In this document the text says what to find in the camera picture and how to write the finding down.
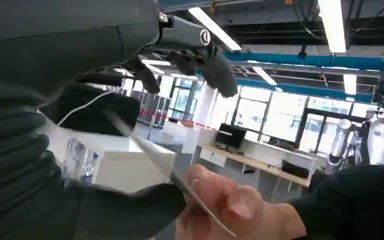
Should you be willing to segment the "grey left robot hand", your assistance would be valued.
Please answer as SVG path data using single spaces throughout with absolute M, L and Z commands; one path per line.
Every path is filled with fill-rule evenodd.
M 162 53 L 183 74 L 198 68 L 211 88 L 237 81 L 207 27 L 166 14 L 156 0 L 0 0 L 0 240 L 148 240 L 184 210 L 180 179 L 135 193 L 64 177 L 39 110 L 98 91 L 81 80 L 135 73 L 158 81 L 139 55 Z

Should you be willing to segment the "person's hand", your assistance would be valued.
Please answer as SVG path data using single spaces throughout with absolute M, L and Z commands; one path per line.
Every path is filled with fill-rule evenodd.
M 225 228 L 185 195 L 185 210 L 175 222 L 176 240 L 295 240 L 307 234 L 290 204 L 265 202 L 249 185 L 237 184 L 199 164 L 185 171 L 184 180 Z

